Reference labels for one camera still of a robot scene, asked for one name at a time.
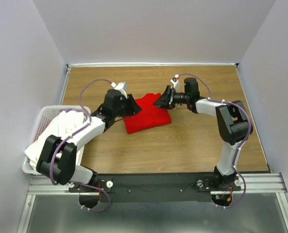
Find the red t shirt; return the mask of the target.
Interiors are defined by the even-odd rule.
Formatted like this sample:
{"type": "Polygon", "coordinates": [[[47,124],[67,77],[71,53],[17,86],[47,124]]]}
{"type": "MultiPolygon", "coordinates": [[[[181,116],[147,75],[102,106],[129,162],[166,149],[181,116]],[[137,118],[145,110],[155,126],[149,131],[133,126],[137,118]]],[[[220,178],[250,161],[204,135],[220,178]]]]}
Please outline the red t shirt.
{"type": "Polygon", "coordinates": [[[157,108],[153,104],[159,97],[161,93],[147,93],[135,100],[142,110],[134,116],[124,117],[128,134],[172,123],[167,109],[157,108]]]}

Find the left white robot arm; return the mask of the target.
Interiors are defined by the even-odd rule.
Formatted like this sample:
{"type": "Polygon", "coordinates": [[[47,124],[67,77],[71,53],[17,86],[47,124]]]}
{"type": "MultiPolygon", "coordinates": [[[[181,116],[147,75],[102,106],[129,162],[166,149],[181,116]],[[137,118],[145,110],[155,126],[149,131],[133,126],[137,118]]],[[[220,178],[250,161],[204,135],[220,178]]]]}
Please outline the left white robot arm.
{"type": "Polygon", "coordinates": [[[117,117],[134,116],[141,110],[131,94],[123,96],[119,90],[108,90],[103,103],[96,111],[88,114],[83,126],[65,138],[54,135],[46,138],[36,171],[50,178],[54,185],[80,183],[84,191],[93,191],[97,183],[97,173],[77,165],[77,152],[93,138],[108,130],[117,117]]]}

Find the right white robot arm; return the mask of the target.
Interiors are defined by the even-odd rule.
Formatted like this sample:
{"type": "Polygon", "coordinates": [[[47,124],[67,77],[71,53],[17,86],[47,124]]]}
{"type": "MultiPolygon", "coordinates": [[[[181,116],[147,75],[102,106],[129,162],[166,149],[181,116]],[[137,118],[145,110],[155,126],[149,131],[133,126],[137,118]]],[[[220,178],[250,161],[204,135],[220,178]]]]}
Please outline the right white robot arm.
{"type": "Polygon", "coordinates": [[[195,114],[216,117],[219,135],[224,142],[221,157],[208,181],[201,178],[197,184],[199,187],[223,190],[236,180],[241,148],[253,132],[251,120],[240,100],[230,102],[202,97],[198,85],[201,79],[195,75],[188,74],[184,79],[184,92],[179,92],[179,77],[177,74],[170,80],[171,85],[153,104],[162,109],[185,104],[195,114]]]}

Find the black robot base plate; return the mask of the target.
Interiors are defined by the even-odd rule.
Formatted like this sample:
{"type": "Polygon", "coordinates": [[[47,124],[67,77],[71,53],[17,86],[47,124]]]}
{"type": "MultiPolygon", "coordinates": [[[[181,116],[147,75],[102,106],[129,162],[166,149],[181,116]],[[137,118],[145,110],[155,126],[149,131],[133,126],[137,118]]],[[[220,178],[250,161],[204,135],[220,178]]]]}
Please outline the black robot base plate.
{"type": "Polygon", "coordinates": [[[241,191],[237,174],[220,178],[214,172],[99,174],[98,190],[76,184],[70,193],[80,195],[79,202],[87,207],[101,203],[127,202],[214,202],[230,206],[232,194],[241,191]]]}

